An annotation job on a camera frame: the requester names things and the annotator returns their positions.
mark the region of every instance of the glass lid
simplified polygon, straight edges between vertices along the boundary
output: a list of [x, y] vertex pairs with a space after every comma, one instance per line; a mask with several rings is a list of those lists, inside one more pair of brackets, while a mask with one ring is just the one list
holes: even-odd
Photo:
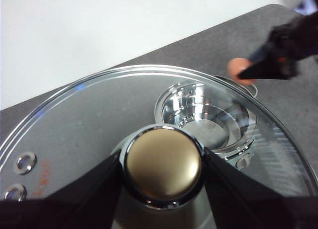
[[[0, 148], [1, 199], [45, 198], [109, 157], [128, 135], [151, 124], [181, 128], [283, 196], [317, 193], [315, 175], [299, 147], [248, 89], [190, 69], [140, 65], [74, 82], [20, 122]], [[191, 228], [202, 228], [211, 220], [202, 203], [206, 195], [197, 198], [193, 207], [200, 215]], [[113, 227], [129, 228], [124, 220], [131, 228], [143, 227], [133, 226], [138, 215], [135, 220], [121, 216], [134, 213], [125, 191], [120, 201], [126, 206], [119, 204]], [[167, 221], [186, 221], [178, 213], [168, 217]]]

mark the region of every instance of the lid knob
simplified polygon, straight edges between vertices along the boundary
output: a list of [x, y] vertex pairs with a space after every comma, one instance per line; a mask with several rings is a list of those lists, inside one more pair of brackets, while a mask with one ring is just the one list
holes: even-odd
[[197, 145], [185, 133], [153, 129], [130, 146], [126, 167], [135, 187], [149, 198], [173, 200], [189, 192], [201, 173]]

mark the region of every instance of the metal grommet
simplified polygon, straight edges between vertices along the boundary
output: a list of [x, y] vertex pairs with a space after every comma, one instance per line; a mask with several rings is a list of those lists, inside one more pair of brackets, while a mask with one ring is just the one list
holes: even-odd
[[13, 184], [4, 194], [4, 200], [6, 201], [18, 201], [22, 202], [26, 197], [26, 189], [21, 184]]
[[24, 175], [30, 172], [36, 163], [36, 155], [32, 152], [25, 152], [20, 155], [14, 164], [14, 172]]

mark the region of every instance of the gray countertop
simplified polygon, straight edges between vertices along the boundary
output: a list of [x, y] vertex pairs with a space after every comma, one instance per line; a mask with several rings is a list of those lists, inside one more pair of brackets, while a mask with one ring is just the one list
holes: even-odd
[[[164, 64], [226, 76], [230, 59], [248, 57], [266, 40], [273, 26], [288, 22], [296, 15], [283, 6], [267, 5], [120, 66]], [[314, 59], [309, 58], [300, 62], [301, 74], [292, 80], [259, 80], [256, 83], [258, 100], [291, 132], [315, 172], [318, 172], [317, 68]], [[57, 90], [2, 110], [1, 142], [32, 109]]]

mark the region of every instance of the stainless steel pot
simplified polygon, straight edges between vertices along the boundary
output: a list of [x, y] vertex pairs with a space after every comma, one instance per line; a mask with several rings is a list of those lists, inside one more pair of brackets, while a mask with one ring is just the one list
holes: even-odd
[[[257, 95], [255, 85], [247, 88], [218, 78], [253, 97]], [[238, 169], [248, 166], [254, 154], [256, 115], [207, 84], [184, 81], [167, 89], [157, 100], [155, 120], [182, 128]]]

